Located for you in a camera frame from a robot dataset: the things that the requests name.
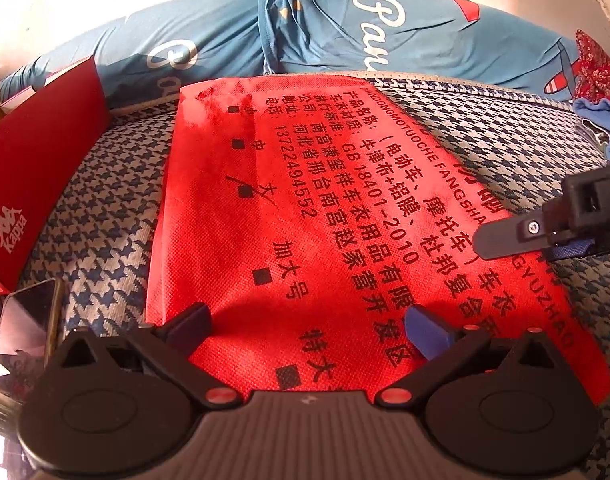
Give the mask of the red nonwoven shopping bag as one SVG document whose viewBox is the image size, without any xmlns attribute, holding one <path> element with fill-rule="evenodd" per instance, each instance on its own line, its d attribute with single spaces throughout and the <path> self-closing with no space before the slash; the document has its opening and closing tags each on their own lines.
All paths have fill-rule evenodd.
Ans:
<svg viewBox="0 0 610 480">
<path fill-rule="evenodd" d="M 610 367 L 533 254 L 486 261 L 508 216 L 418 122 L 343 76 L 224 78 L 180 92 L 145 317 L 192 304 L 213 331 L 193 364 L 241 392 L 375 393 L 422 365 L 404 316 L 553 340 L 590 398 Z"/>
</svg>

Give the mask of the red floral cloth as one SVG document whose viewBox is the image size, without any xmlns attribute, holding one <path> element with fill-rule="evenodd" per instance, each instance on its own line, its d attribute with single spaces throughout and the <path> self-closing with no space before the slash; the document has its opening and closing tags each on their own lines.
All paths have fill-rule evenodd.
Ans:
<svg viewBox="0 0 610 480">
<path fill-rule="evenodd" d="M 576 32 L 575 39 L 579 52 L 579 73 L 574 98 L 593 103 L 603 99 L 610 101 L 610 56 L 582 30 Z"/>
</svg>

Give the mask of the shiny smartphone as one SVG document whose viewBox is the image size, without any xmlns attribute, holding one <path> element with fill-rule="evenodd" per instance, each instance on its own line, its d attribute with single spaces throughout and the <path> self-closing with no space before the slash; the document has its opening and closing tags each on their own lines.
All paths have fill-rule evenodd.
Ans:
<svg viewBox="0 0 610 480">
<path fill-rule="evenodd" d="M 9 294 L 0 324 L 0 479 L 27 479 L 32 465 L 16 425 L 28 393 L 58 345 L 64 283 L 59 278 Z"/>
</svg>

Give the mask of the red Kappa shoe box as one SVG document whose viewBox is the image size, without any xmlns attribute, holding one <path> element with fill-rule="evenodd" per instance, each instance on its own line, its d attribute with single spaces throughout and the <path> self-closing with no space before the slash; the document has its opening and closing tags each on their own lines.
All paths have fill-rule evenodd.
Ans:
<svg viewBox="0 0 610 480">
<path fill-rule="evenodd" d="M 0 120 L 0 294 L 16 289 L 55 203 L 110 122 L 92 58 Z"/>
</svg>

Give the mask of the blue printed pillow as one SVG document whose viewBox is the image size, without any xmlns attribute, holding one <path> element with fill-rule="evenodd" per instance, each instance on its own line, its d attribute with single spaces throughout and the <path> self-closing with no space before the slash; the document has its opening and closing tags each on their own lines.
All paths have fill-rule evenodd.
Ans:
<svg viewBox="0 0 610 480">
<path fill-rule="evenodd" d="M 70 40 L 0 81 L 0 99 L 92 58 L 123 108 L 221 77 L 399 72 L 568 100 L 573 40 L 470 0 L 175 0 Z"/>
</svg>

